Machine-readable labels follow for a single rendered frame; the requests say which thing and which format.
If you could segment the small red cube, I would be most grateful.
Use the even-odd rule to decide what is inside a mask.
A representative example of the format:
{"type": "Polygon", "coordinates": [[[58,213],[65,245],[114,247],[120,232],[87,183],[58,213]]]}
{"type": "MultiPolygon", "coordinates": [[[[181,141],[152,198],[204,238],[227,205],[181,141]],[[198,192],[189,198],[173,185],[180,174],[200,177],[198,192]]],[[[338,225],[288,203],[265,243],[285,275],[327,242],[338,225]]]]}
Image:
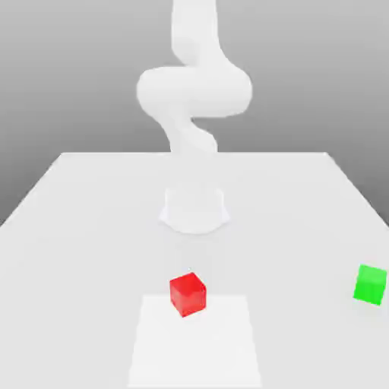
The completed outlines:
{"type": "Polygon", "coordinates": [[[184,318],[207,306],[207,288],[193,272],[169,281],[170,301],[184,318]]]}

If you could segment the small green cube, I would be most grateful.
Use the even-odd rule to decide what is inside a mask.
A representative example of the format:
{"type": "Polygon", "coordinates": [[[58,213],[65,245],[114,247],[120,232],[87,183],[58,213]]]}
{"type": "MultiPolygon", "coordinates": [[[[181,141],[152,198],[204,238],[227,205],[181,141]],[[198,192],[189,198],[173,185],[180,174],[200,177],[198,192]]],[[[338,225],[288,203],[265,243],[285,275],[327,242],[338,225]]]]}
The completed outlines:
{"type": "Polygon", "coordinates": [[[359,266],[353,298],[380,305],[384,297],[387,282],[387,271],[365,264],[359,266]]]}

